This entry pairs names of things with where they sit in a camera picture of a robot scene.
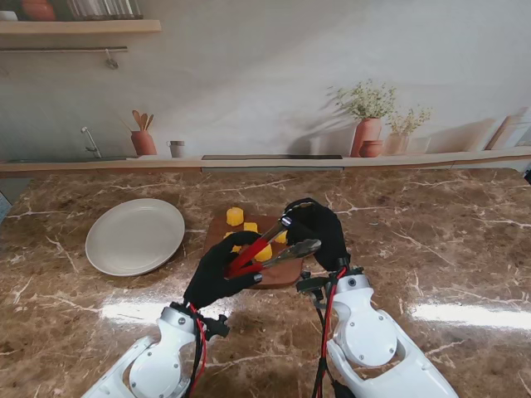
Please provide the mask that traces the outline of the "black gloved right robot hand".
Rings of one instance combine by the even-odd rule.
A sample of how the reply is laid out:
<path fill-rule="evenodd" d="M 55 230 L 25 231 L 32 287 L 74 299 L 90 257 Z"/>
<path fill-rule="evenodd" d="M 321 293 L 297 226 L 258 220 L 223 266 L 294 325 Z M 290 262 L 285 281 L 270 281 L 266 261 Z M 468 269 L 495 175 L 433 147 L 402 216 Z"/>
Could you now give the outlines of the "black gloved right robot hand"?
<path fill-rule="evenodd" d="M 349 266 L 350 254 L 341 222 L 328 207 L 307 197 L 290 203 L 284 214 L 291 219 L 286 235 L 289 245 L 303 240 L 319 240 L 321 246 L 314 258 L 325 270 L 335 272 Z"/>

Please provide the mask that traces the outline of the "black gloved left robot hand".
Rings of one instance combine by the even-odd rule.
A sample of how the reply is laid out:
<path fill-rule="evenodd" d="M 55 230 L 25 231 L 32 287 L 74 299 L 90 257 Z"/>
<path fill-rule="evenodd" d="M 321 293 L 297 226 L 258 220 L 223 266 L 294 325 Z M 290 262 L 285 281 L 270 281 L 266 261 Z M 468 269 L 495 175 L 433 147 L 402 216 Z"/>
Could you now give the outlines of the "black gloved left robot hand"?
<path fill-rule="evenodd" d="M 195 309 L 205 308 L 218 299 L 231 297 L 261 282 L 262 275 L 258 272 L 225 278 L 227 267 L 238 256 L 232 251 L 233 247 L 251 245 L 260 237 L 253 231 L 238 231 L 212 246 L 200 260 L 184 292 L 184 303 Z"/>

